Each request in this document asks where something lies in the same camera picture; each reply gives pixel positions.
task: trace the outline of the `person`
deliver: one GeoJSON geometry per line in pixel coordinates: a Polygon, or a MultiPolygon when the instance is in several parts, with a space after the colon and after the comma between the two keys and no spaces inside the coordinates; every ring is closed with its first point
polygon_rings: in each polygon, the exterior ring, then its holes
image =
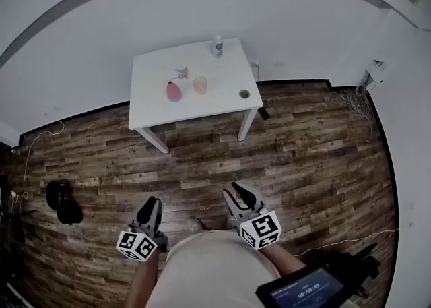
{"type": "Polygon", "coordinates": [[[126,308],[262,308],[258,286],[305,266],[277,243],[255,251],[230,230],[205,231],[193,217],[187,225],[193,234],[170,251],[158,280],[157,251],[139,263],[126,308]]]}

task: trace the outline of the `white cable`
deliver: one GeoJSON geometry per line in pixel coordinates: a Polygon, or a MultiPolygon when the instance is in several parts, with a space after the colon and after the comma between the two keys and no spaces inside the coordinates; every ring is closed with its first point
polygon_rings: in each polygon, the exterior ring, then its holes
{"type": "Polygon", "coordinates": [[[361,240],[365,240],[365,239],[367,239],[368,237],[371,237],[371,236],[374,236],[374,235],[378,235],[378,234],[381,234],[381,233],[394,233],[395,231],[398,231],[398,230],[399,230],[399,228],[396,228],[395,230],[382,230],[382,231],[378,231],[377,233],[373,233],[373,234],[371,234],[371,235],[368,235],[367,237],[362,237],[361,239],[343,240],[343,241],[341,241],[341,242],[331,243],[331,244],[329,244],[329,245],[324,245],[324,246],[320,246],[320,247],[317,247],[317,248],[310,248],[310,249],[307,249],[304,253],[297,254],[297,255],[295,255],[295,256],[296,256],[296,257],[300,257],[301,255],[304,255],[305,253],[307,253],[307,252],[309,252],[309,251],[312,251],[313,249],[320,249],[320,248],[324,248],[324,247],[329,247],[329,246],[339,245],[339,244],[344,243],[344,242],[356,242],[356,241],[361,241],[361,240]]]}
{"type": "Polygon", "coordinates": [[[341,90],[338,92],[331,92],[329,94],[329,100],[336,105],[346,104],[349,109],[353,112],[353,114],[364,117],[368,124],[370,125],[370,137],[367,139],[367,142],[371,140],[372,135],[372,125],[371,125],[371,115],[372,108],[370,101],[366,96],[366,87],[373,82],[372,77],[367,72],[367,74],[362,78],[361,82],[355,87],[355,90],[341,90]],[[342,102],[336,103],[331,95],[336,95],[342,99],[342,102]]]}
{"type": "MultiPolygon", "coordinates": [[[[59,122],[59,123],[61,123],[61,124],[63,125],[63,128],[61,129],[61,131],[60,131],[60,132],[58,132],[58,133],[52,133],[51,131],[45,131],[45,132],[42,132],[42,133],[40,133],[37,137],[35,137],[35,138],[34,138],[34,140],[33,140],[32,144],[31,144],[31,145],[30,145],[30,147],[28,148],[27,160],[26,160],[26,167],[25,167],[25,169],[24,169],[24,180],[22,181],[22,194],[21,194],[21,197],[20,197],[18,194],[16,194],[16,196],[15,196],[15,197],[14,197],[12,194],[9,196],[9,201],[7,202],[7,207],[8,207],[8,210],[9,210],[9,214],[12,214],[13,205],[14,205],[14,204],[16,204],[16,203],[18,203],[18,204],[20,205],[20,213],[21,213],[21,202],[22,202],[22,200],[23,200],[23,199],[24,199],[24,200],[27,200],[27,199],[28,199],[28,192],[26,192],[26,174],[27,174],[27,164],[28,164],[28,158],[30,157],[30,151],[31,151],[31,149],[32,149],[32,146],[33,146],[34,142],[35,142],[35,141],[36,141],[36,140],[37,140],[41,135],[46,134],[46,133],[49,133],[49,134],[51,134],[51,135],[60,135],[60,134],[62,134],[62,132],[65,130],[65,124],[64,124],[62,121],[60,121],[60,120],[58,120],[58,122],[59,122]]],[[[9,232],[10,232],[10,228],[11,228],[11,225],[10,225],[10,223],[9,223],[9,228],[8,228],[8,230],[7,230],[7,246],[9,247],[9,251],[10,251],[10,246],[9,246],[9,232]]]]}

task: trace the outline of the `white table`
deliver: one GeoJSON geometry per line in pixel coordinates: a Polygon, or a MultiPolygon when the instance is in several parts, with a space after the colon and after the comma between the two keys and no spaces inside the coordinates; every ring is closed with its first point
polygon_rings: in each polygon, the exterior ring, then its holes
{"type": "Polygon", "coordinates": [[[169,149],[149,127],[246,111],[238,134],[238,140],[242,141],[261,106],[263,103],[253,73],[237,38],[224,40],[221,58],[212,55],[211,41],[208,41],[162,49],[133,59],[129,128],[138,131],[165,154],[169,149]],[[170,102],[166,86],[178,75],[175,70],[184,67],[189,70],[189,78],[173,80],[183,97],[178,102],[170,102]],[[208,79],[205,95],[198,95],[193,87],[193,80],[199,76],[208,79]],[[250,96],[241,98],[241,90],[248,90],[250,96]]]}

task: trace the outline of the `tablet screen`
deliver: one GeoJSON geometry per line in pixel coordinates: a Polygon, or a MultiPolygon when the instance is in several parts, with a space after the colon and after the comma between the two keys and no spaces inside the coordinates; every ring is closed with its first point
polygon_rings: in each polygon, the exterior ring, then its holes
{"type": "Polygon", "coordinates": [[[344,285],[323,268],[271,292],[281,308],[318,308],[339,293],[344,285]]]}

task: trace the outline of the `black bag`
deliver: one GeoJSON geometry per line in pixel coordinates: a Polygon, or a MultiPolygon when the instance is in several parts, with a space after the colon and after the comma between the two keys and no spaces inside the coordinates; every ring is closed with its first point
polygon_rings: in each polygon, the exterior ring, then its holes
{"type": "Polygon", "coordinates": [[[46,200],[48,205],[57,211],[57,217],[63,224],[72,225],[82,222],[82,210],[71,197],[71,187],[68,181],[63,183],[51,181],[46,186],[46,200]]]}
{"type": "Polygon", "coordinates": [[[73,223],[79,224],[82,222],[83,214],[80,206],[74,199],[65,199],[57,208],[57,217],[63,224],[72,225],[73,223]]]}

